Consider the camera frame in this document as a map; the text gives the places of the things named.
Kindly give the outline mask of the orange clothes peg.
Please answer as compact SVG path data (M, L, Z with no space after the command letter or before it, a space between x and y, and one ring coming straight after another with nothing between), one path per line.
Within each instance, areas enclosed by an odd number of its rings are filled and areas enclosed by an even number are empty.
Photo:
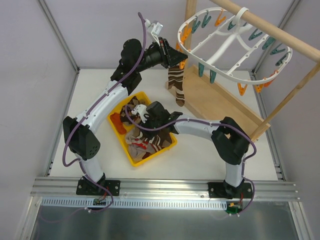
M248 85L242 85L241 83L237 83L237 89L240 96L243 96L247 90Z
M216 21L215 21L215 26L218 27L220 24L222 24L226 20L226 16L224 15L224 10L221 10Z
M183 53L183 50L181 49L178 41L176 42L175 49L176 49L177 51ZM180 70L183 70L183 69L185 68L185 64L186 64L186 60L181 61L181 62L179 63L179 69L180 69Z

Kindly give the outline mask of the brown white striped sock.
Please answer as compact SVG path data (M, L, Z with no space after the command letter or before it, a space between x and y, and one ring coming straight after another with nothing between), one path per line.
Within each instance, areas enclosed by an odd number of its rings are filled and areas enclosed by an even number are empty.
M175 102L178 106L185 105L185 94L183 90L184 69L180 69L179 65L168 69L168 85L167 88L175 88Z

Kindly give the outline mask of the brown argyle sock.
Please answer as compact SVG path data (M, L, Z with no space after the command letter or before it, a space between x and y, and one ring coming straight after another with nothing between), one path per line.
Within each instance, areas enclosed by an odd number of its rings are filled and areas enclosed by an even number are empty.
M132 122L129 120L127 114L125 111L127 111L129 117L136 123L139 124L141 122L141 118L137 115L133 115L131 113L131 110L133 110L137 105L148 105L145 100L143 99L138 99L136 96L132 97L129 102L125 103L120 111L120 121L125 125L125 126L130 126L132 125Z

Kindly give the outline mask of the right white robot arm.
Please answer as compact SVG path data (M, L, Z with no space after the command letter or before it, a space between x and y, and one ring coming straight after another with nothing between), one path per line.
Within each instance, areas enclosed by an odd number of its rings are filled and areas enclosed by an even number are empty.
M241 194L244 183L244 164L249 145L248 135L231 117L223 120L204 120L193 118L182 112L168 112L163 105L155 101L142 111L141 126L152 135L166 130L173 134L186 134L209 140L218 155L225 162L225 178L222 187L213 192L222 198L233 199Z

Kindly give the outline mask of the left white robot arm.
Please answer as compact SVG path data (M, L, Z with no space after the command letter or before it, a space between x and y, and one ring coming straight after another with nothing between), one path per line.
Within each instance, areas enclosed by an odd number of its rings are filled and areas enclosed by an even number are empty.
M105 190L106 177L97 158L101 144L96 137L102 122L139 85L142 71L156 65L168 69L188 58L162 37L148 48L144 48L138 39L129 39L123 44L120 56L118 67L95 102L78 116L67 116L62 122L64 148L77 157L84 179L88 181L87 188L94 195Z

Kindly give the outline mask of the wooden hanger stand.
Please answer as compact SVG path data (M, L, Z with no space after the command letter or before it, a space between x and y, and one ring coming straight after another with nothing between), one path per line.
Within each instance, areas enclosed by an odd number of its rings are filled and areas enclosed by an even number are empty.
M243 8L229 0L215 1L215 7L221 7L232 14L238 14ZM263 20L249 10L240 18L264 33L275 38L286 46L292 48L308 59L319 63L320 52L318 49L292 36L275 25ZM204 71L202 77L198 76L198 65L185 66L183 88L186 108L198 118L221 119L231 117L235 119L244 132L252 139L258 139L270 127L270 121L284 108L284 106L319 72L316 65L312 70L291 90L267 118L261 118L247 105L235 97L216 81L210 83L210 72Z

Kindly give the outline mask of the white round clip hanger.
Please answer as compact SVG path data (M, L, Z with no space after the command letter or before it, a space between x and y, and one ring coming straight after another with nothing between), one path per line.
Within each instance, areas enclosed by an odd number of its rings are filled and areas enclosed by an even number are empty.
M224 10L226 20L216 27L215 21L221 10ZM181 24L177 31L177 42L189 60L197 64L197 68L198 63L202 63L209 75L213 70L236 84L247 85L247 88L253 86L260 93L287 66L293 50L242 20L241 15L247 11L247 8L243 8L233 14L222 7L200 10ZM236 75L236 71L251 67L263 53L276 58L270 73L257 76L254 80Z

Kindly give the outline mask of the teal clothes peg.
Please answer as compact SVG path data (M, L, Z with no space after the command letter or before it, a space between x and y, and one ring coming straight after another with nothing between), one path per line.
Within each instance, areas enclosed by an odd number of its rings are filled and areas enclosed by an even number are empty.
M209 78L210 78L211 84L215 83L216 77L217 77L217 73L214 70L210 70Z
M205 66L202 63L198 63L198 76L201 78L204 75Z

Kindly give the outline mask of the yellow plastic tray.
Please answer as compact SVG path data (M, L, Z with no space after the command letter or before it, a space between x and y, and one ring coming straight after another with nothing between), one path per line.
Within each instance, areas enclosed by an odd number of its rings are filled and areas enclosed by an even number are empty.
M147 135L140 128L130 123L125 113L125 106L129 105L133 109L139 104L146 106L151 104L150 99L143 91L122 100L107 116L107 120L129 162L134 167L138 167L163 154L178 143L172 133L167 133L164 130L161 130L160 133L152 138L147 138Z

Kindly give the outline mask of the beige sock with red pattern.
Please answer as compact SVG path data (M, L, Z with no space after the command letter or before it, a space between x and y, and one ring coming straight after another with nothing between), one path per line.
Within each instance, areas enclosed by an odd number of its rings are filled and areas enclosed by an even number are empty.
M132 158L143 158L146 153L150 152L148 150L148 143L142 141L140 138L134 137L131 133L127 133L124 139Z

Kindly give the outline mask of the green circuit board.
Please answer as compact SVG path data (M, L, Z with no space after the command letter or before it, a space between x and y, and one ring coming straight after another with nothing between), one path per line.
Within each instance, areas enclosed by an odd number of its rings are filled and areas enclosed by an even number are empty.
M243 206L237 203L228 203L225 212L229 215L238 215L243 210Z

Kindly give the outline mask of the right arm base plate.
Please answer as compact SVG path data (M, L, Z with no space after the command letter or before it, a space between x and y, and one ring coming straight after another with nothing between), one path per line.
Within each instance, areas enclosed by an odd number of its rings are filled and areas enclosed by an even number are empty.
M208 195L210 198L228 198L223 182L208 182Z

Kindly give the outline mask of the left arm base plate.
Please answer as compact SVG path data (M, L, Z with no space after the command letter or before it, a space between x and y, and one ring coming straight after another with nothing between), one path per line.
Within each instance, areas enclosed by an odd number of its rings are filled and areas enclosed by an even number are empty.
M107 189L113 196L117 197L120 194L120 180L105 179L97 184ZM101 187L82 177L77 183L75 194L78 196L102 196L105 192Z

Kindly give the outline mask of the aluminium mounting rail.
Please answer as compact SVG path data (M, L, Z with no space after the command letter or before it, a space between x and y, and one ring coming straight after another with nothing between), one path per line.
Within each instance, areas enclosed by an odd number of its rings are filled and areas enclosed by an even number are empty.
M220 180L168 180L114 178L119 180L119 196L127 199L208 200L208 182ZM31 188L31 196L75 197L79 178L37 177ZM254 181L245 182L240 195L256 201L299 202L302 197L294 182Z

